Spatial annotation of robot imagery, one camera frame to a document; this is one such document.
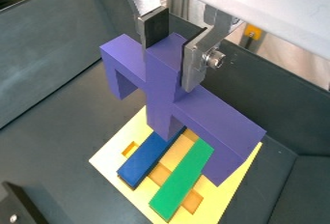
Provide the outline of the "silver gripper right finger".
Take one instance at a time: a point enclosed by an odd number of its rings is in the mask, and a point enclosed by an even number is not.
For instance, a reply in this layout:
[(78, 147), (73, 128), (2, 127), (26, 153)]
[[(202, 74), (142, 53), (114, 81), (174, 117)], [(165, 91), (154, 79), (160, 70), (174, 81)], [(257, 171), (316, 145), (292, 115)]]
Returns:
[(205, 26), (182, 45), (180, 85), (185, 92), (200, 85), (208, 68), (220, 68), (225, 54), (218, 51), (218, 45), (239, 26), (236, 17), (208, 5), (204, 6), (202, 22)]

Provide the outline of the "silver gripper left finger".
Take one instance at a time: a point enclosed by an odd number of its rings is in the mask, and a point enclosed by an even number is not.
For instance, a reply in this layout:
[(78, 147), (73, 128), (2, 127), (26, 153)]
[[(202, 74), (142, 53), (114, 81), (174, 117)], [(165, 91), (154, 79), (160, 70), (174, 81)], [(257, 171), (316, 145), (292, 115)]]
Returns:
[(142, 48), (168, 36), (168, 8), (161, 0), (128, 0)]

